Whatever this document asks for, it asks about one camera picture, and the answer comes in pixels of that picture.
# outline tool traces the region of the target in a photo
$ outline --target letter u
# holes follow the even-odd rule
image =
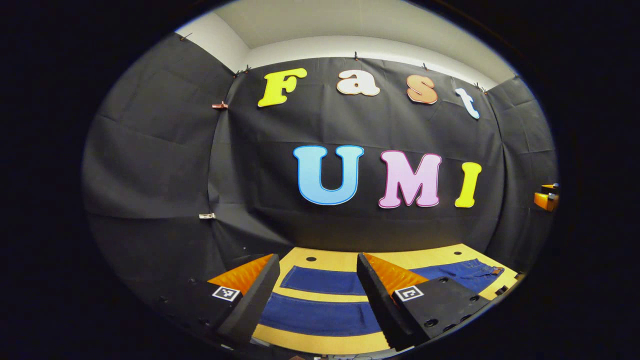
[[[322,158],[327,150],[321,146],[301,146],[293,150],[298,159],[298,188],[302,196],[318,205],[338,205],[349,201],[358,190],[358,159],[364,149],[355,145],[340,146],[335,150],[342,158],[342,185],[335,190],[322,186]]]

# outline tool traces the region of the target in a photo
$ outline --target screw hole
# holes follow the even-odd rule
[[[437,324],[438,324],[438,319],[430,319],[424,323],[424,327],[434,327]]]

